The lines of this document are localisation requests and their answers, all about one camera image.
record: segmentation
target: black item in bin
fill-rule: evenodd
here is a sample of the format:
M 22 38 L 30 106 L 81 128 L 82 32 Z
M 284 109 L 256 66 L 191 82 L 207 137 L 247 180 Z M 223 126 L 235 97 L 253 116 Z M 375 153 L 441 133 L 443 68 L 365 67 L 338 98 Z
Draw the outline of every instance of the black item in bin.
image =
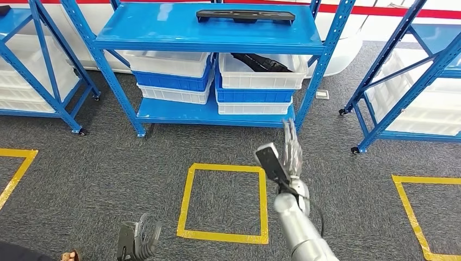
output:
M 255 72 L 292 72 L 285 65 L 253 53 L 231 53 L 232 57 L 248 65 Z

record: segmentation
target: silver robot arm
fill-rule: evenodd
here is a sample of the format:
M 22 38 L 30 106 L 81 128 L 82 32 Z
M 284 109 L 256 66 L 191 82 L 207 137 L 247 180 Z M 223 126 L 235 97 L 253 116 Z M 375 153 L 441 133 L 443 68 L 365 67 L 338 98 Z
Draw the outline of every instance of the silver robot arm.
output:
M 290 251 L 291 261 L 339 261 L 309 219 L 309 190 L 300 180 L 302 150 L 293 121 L 284 122 L 285 150 L 283 161 L 278 159 L 274 144 L 255 151 L 256 160 L 268 179 L 275 181 L 278 195 L 274 201 L 282 231 Z

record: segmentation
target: stacked storage bin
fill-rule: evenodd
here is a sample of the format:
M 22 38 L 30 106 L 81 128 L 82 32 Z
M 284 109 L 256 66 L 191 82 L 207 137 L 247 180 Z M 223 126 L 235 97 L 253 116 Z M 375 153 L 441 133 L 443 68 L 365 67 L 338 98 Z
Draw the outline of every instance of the stacked storage bin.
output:
M 63 102 L 79 81 L 66 57 L 54 44 L 53 38 L 46 36 L 49 56 Z M 54 97 L 45 60 L 36 35 L 16 34 L 7 46 Z M 4 59 L 0 59 L 0 109 L 37 111 L 53 113 L 54 109 L 30 86 L 29 83 Z
M 382 66 L 381 79 L 427 57 L 423 50 L 395 49 Z M 377 122 L 429 68 L 428 62 L 365 91 Z M 392 122 L 388 131 L 457 135 L 461 132 L 461 79 L 438 78 Z
M 230 53 L 219 54 L 215 77 L 219 114 L 287 114 L 292 95 L 307 74 L 300 55 L 260 54 L 278 61 L 292 72 L 254 72 Z
M 144 98 L 206 104 L 214 79 L 210 53 L 125 51 Z

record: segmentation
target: red stripe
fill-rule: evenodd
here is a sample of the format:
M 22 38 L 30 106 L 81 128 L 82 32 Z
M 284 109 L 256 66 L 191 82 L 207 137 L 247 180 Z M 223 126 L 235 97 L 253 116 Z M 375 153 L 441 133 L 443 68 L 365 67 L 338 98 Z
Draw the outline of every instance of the red stripe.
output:
M 44 4 L 59 4 L 59 0 L 41 0 Z M 124 0 L 125 2 L 209 2 L 208 0 Z M 106 4 L 109 0 L 77 0 L 79 4 Z M 281 2 L 281 1 L 268 1 L 268 0 L 226 0 L 226 3 L 244 3 L 244 4 L 293 4 L 293 5 L 306 5 L 305 3 L 295 2 Z M 27 0 L 0 0 L 0 4 L 27 4 Z M 338 5 L 335 4 L 321 4 L 320 12 L 335 13 Z M 399 16 L 402 17 L 407 12 L 405 8 L 394 7 L 361 7 L 355 6 L 352 9 L 354 15 L 377 15 L 377 16 Z M 461 19 L 461 11 L 451 10 L 430 10 L 423 9 L 419 12 L 418 17 L 429 18 L 447 18 L 447 19 Z

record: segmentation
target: yellow floor tape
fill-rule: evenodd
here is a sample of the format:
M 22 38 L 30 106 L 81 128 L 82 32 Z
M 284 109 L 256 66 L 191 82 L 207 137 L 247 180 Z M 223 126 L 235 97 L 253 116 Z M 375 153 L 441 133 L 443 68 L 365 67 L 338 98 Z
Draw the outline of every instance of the yellow floor tape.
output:
M 26 173 L 26 170 L 29 168 L 37 153 L 38 151 L 0 148 L 0 156 L 26 158 L 22 162 L 19 169 L 17 169 L 16 173 L 14 174 L 13 178 L 10 180 L 6 188 L 3 190 L 2 194 L 0 195 L 0 210 L 3 208 L 3 205 L 5 205 L 5 202 L 10 197 L 11 193 L 21 180 L 24 173 Z
M 190 193 L 194 181 L 195 170 L 218 170 L 218 171 L 239 171 L 239 172 L 256 172 L 259 175 L 259 214 L 261 220 L 261 235 L 240 235 L 228 233 L 215 233 L 186 230 L 186 219 L 189 209 Z M 267 224 L 267 194 L 266 194 L 266 174 L 260 167 L 255 166 L 234 166 L 219 164 L 201 164 L 194 163 L 189 168 L 186 185 L 184 188 L 183 203 L 179 215 L 177 235 L 183 238 L 193 238 L 201 240 L 214 240 L 235 243 L 249 244 L 268 244 L 269 243 L 269 226 Z
M 421 245 L 424 258 L 430 261 L 461 261 L 461 256 L 456 256 L 452 254 L 435 254 L 431 252 L 427 240 L 424 237 L 424 234 L 422 233 L 421 226 L 419 225 L 415 213 L 413 212 L 412 205 L 410 204 L 410 201 L 408 200 L 407 194 L 405 193 L 405 190 L 403 189 L 402 185 L 402 183 L 461 185 L 461 178 L 405 177 L 392 175 L 392 180 L 395 183 L 398 195 L 402 200 L 403 207 L 405 208 L 405 212 L 407 212 L 408 219 L 410 220 L 410 224 L 412 225 L 416 238 L 418 239 L 419 244 Z

